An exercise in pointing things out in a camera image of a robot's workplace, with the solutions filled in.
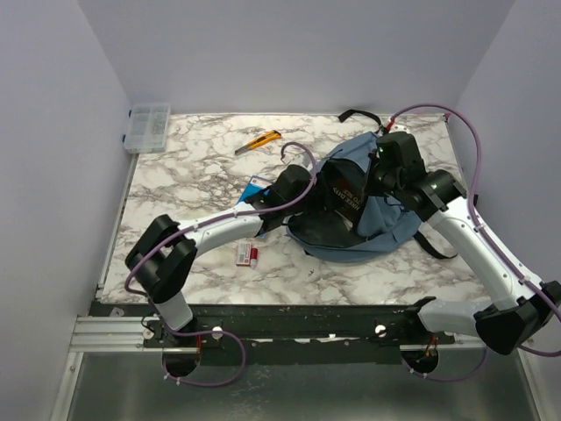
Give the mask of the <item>blue blister pack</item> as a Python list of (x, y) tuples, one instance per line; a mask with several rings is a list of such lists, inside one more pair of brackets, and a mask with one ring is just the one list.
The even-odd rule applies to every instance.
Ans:
[[(267, 189), (271, 184), (272, 184), (272, 182), (270, 180), (267, 180), (267, 179), (262, 178), (262, 177), (257, 176), (257, 175), (253, 175), (250, 178), (247, 185), (245, 186), (244, 191), (242, 192), (240, 198), (238, 199), (238, 202), (234, 206), (234, 210), (235, 211), (248, 211), (248, 210), (250, 210), (250, 205), (248, 203), (246, 203), (245, 200), (249, 196), (258, 194), (262, 190)], [(240, 239), (240, 241), (250, 241), (250, 240), (255, 240), (255, 239), (263, 239), (265, 236), (266, 236), (266, 233), (262, 230), (262, 227), (260, 227), (257, 230), (255, 235), (246, 236), (246, 237)]]

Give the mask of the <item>black paperback book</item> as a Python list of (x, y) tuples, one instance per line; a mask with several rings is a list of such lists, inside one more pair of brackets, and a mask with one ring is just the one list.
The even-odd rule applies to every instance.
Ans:
[(323, 164), (322, 173), (334, 210), (357, 225), (363, 210), (365, 171), (354, 161), (329, 159)]

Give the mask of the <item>blue backpack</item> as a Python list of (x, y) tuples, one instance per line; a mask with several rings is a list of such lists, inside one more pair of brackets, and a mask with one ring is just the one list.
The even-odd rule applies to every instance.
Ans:
[[(335, 146), (317, 164), (322, 173), (323, 164), (329, 159), (347, 159), (357, 163), (365, 171), (370, 159), (368, 154), (376, 148), (378, 132), (366, 132)], [(401, 203), (390, 197), (364, 196), (363, 210), (357, 225), (334, 210), (327, 186), (327, 209), (321, 212), (293, 215), (286, 221), (287, 235), (303, 251), (319, 260), (336, 263), (358, 263), (395, 251), (399, 246), (414, 240), (421, 249), (437, 260), (449, 260), (436, 250), (419, 232), (421, 219)]]

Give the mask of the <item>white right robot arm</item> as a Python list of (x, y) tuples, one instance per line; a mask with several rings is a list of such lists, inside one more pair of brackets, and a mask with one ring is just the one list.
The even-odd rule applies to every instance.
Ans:
[(453, 246), (490, 298), (429, 299), (403, 322), (409, 341), (421, 344), (435, 332), (450, 332), (478, 337), (496, 353), (509, 355), (557, 314), (559, 282), (543, 282), (515, 258), (479, 218), (451, 173), (426, 170), (413, 135), (381, 136), (369, 158), (366, 195), (391, 196), (428, 223)]

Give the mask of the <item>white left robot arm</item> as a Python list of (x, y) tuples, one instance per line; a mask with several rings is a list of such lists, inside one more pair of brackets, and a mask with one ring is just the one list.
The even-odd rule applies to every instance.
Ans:
[(126, 256), (125, 265), (166, 323), (164, 335), (173, 345), (187, 345), (195, 333), (193, 312), (181, 293), (195, 259), (277, 229), (285, 218), (303, 210), (312, 187), (310, 171), (290, 165), (267, 188), (226, 211), (183, 223), (167, 214), (152, 221)]

